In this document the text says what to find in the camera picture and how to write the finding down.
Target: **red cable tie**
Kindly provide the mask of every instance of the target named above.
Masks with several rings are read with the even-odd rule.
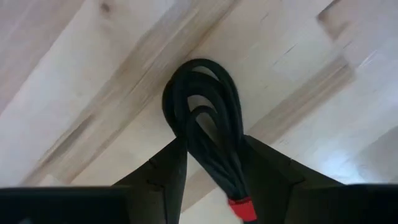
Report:
[[[232,208],[235,215],[244,222],[257,220],[256,211],[254,210],[253,202],[250,197],[235,201],[228,199],[228,205]]]

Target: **black cable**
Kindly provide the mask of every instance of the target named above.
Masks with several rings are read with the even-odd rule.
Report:
[[[217,79],[194,71],[205,67]],[[209,106],[190,111],[188,97],[200,95]],[[248,197],[238,151],[242,150],[243,124],[238,91],[228,72],[216,62],[194,59],[184,63],[173,74],[163,92],[164,116],[177,138],[184,138],[189,153],[203,166],[211,178],[231,200]],[[207,113],[213,120],[220,143],[216,144],[200,127],[196,118]]]

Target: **light wood plank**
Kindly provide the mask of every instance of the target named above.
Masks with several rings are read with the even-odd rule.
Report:
[[[85,1],[0,116],[0,167],[9,171],[1,185],[32,171],[169,7],[163,0]]]
[[[83,0],[15,0],[0,5],[0,114]]]
[[[39,182],[48,172],[62,182],[71,182],[139,114],[233,3],[231,0],[176,3],[139,42],[115,76],[63,138],[51,147],[25,183]],[[63,149],[62,142],[68,140],[68,136],[88,118],[88,127],[67,151],[58,153]]]

